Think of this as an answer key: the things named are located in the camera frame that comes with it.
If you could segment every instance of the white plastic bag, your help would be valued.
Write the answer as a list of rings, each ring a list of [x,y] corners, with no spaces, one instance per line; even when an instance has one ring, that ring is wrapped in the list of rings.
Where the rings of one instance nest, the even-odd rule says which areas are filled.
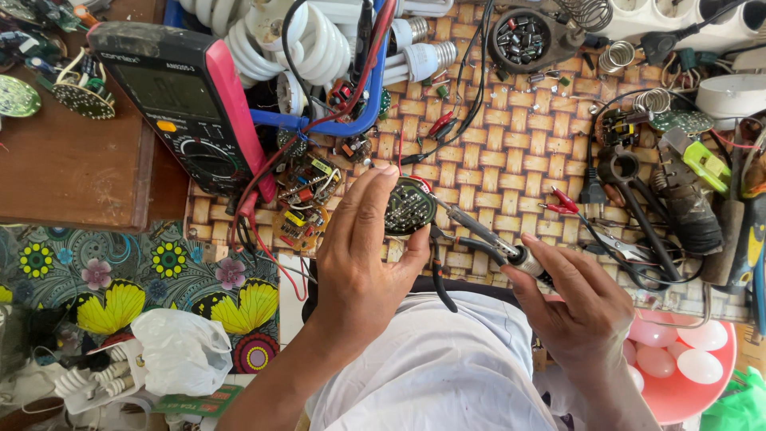
[[[156,308],[131,324],[143,344],[146,390],[156,395],[210,395],[231,369],[231,343],[219,321],[186,311]]]

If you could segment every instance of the plastic bag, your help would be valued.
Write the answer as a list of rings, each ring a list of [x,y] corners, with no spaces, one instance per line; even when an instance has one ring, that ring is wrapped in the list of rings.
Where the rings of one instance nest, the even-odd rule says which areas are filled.
[[[766,383],[761,373],[734,370],[724,397],[702,413],[701,431],[756,431],[766,429]]]
[[[186,311],[156,308],[131,324],[143,344],[146,390],[156,395],[210,395],[231,369],[231,343],[219,321]]]

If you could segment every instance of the hand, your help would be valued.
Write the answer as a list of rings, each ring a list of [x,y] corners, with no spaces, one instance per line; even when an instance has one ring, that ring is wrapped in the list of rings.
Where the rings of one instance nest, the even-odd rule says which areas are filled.
[[[425,226],[411,235],[399,262],[381,262],[383,215],[397,179],[393,165],[360,176],[332,214],[317,252],[319,303],[309,321],[352,359],[383,333],[430,257]]]
[[[531,276],[504,265],[513,292],[556,363],[575,384],[626,370],[622,354],[633,300],[593,259],[525,233],[522,242],[553,277],[565,302],[547,302]]]

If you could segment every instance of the white shirt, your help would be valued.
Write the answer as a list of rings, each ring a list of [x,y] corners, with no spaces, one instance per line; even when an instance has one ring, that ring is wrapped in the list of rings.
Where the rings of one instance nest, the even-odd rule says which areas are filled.
[[[306,402],[311,431],[554,430],[532,385],[532,329],[481,294],[410,294],[384,333]]]

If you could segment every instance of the soldering iron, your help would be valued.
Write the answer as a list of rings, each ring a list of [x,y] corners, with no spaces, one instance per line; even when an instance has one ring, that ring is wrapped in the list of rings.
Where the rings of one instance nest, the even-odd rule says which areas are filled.
[[[431,193],[430,196],[434,198],[434,201],[436,201],[439,206],[447,210],[447,217],[449,217],[450,220],[460,223],[461,226],[471,231],[471,233],[476,234],[492,247],[497,248],[498,251],[507,257],[508,263],[513,268],[531,275],[550,288],[554,288],[553,278],[551,278],[551,275],[549,275],[545,268],[540,265],[540,262],[538,262],[535,256],[532,255],[529,248],[524,245],[510,245],[495,232],[492,232],[491,229],[466,214],[457,205],[447,205],[446,202],[439,199],[433,193]]]

